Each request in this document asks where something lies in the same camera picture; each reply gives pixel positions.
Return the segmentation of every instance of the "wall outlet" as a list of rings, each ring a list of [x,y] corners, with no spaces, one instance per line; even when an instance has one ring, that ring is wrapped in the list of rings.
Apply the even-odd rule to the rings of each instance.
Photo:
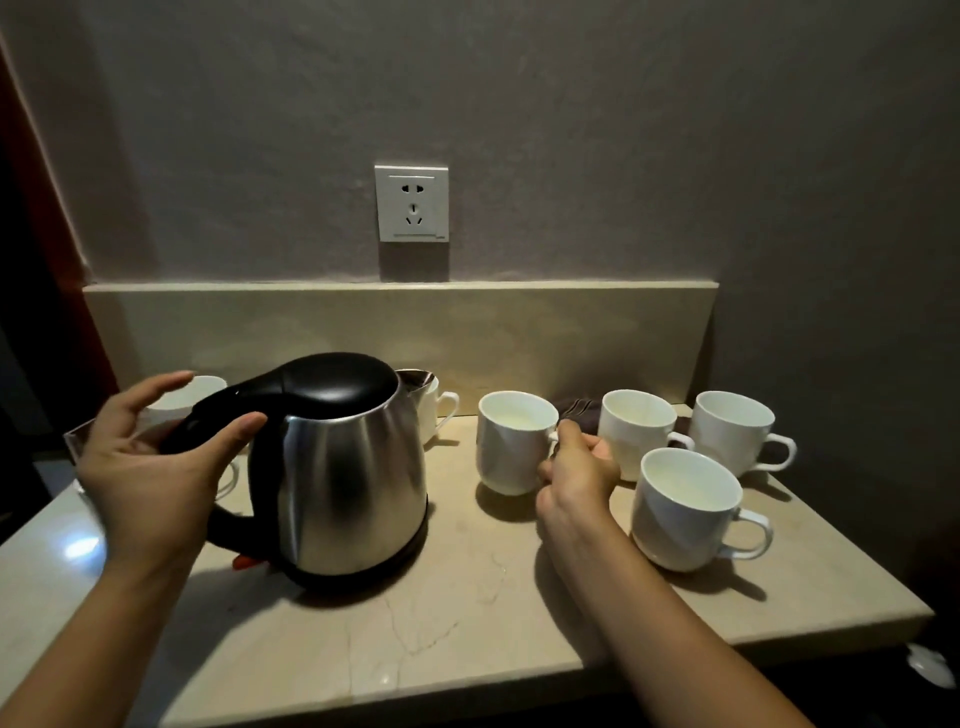
[[[385,243],[450,239],[449,170],[375,164],[376,217]]]

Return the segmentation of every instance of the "mug handle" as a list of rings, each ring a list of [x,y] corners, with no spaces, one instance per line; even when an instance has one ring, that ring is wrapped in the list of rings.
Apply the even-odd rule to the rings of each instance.
[[[763,529],[763,541],[756,548],[737,548],[736,546],[721,544],[720,550],[717,552],[717,558],[756,559],[765,554],[770,544],[774,542],[774,527],[770,525],[770,519],[754,511],[748,511],[746,508],[737,508],[733,514],[733,520],[756,523],[756,525]]]
[[[687,449],[693,449],[693,440],[686,435],[681,434],[680,432],[671,432],[666,436],[666,441],[673,441],[675,443],[680,443]]]
[[[215,500],[220,500],[220,498],[228,495],[234,488],[237,487],[237,481],[240,479],[240,466],[237,464],[236,459],[230,460],[230,469],[233,471],[233,477],[230,479],[230,482],[217,489],[217,497]]]
[[[436,426],[436,428],[433,430],[434,432],[439,432],[439,431],[440,431],[440,428],[443,427],[444,425],[446,425],[446,421],[449,420],[449,419],[450,419],[451,417],[453,417],[454,415],[456,415],[456,414],[457,414],[457,410],[460,409],[460,395],[458,395],[456,392],[444,392],[444,393],[441,394],[439,397],[437,397],[437,404],[438,404],[438,406],[439,406],[440,403],[441,403],[442,401],[444,401],[444,400],[452,400],[452,401],[453,401],[453,411],[450,412],[450,414],[448,414],[448,415],[447,415],[446,417],[444,417],[442,420],[440,420],[440,424]]]
[[[771,432],[769,435],[767,435],[766,440],[763,442],[781,443],[782,445],[786,445],[786,460],[784,460],[782,463],[757,463],[750,468],[750,470],[761,471],[762,473],[776,473],[790,467],[790,464],[797,459],[797,443],[795,443],[789,437],[775,435],[773,432]]]

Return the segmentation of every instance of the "black kettle lid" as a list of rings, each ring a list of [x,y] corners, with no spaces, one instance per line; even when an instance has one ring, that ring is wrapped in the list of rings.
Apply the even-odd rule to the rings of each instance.
[[[394,395],[399,378],[386,362],[363,353],[316,353],[280,367],[283,393],[303,417],[332,420],[367,412]]]

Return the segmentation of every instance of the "white ceramic cup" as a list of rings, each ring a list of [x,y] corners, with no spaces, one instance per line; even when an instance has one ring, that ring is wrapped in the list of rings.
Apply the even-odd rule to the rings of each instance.
[[[194,376],[185,387],[167,392],[159,400],[140,412],[136,418],[136,431],[142,432],[171,420],[182,420],[190,414],[193,405],[205,400],[212,394],[227,388],[227,381],[218,376]],[[217,489],[217,498],[233,490],[240,479],[240,466],[236,460],[230,462],[230,480],[221,483]]]
[[[765,516],[740,508],[743,489],[733,473],[705,455],[661,448],[640,462],[634,494],[632,534],[655,564],[672,571],[693,571],[714,558],[756,559],[766,553],[774,529]],[[763,529],[755,548],[723,543],[732,521]]]
[[[597,434],[607,441],[620,477],[630,482],[640,476],[640,460],[670,441],[693,449],[693,440],[674,432],[677,412],[667,400],[636,389],[615,389],[603,397]]]
[[[440,428],[446,425],[450,418],[454,417],[457,414],[457,410],[460,409],[460,395],[456,392],[443,392],[438,395],[437,392],[439,390],[440,380],[434,376],[433,380],[424,388],[420,402],[417,404],[417,418],[420,421],[420,441],[424,445],[426,445],[433,436],[440,431]],[[450,410],[450,414],[437,422],[437,405],[444,400],[452,401],[453,409]]]
[[[537,490],[537,465],[557,442],[557,408],[528,392],[490,392],[478,409],[477,471],[484,485],[503,496]]]
[[[740,477],[748,471],[775,473],[797,457],[797,443],[770,431],[775,416],[770,407],[733,392],[701,392],[693,408],[690,437],[694,450],[713,458]],[[786,445],[781,463],[758,463],[764,443]]]

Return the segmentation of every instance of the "kettle base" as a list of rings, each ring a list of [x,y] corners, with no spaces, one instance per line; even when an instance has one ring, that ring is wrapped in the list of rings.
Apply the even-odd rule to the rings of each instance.
[[[320,575],[297,569],[292,564],[276,564],[294,584],[309,592],[323,594],[345,594],[387,587],[392,579],[400,577],[423,548],[426,541],[427,522],[430,520],[430,506],[423,511],[423,521],[417,533],[397,553],[376,566],[355,573]]]

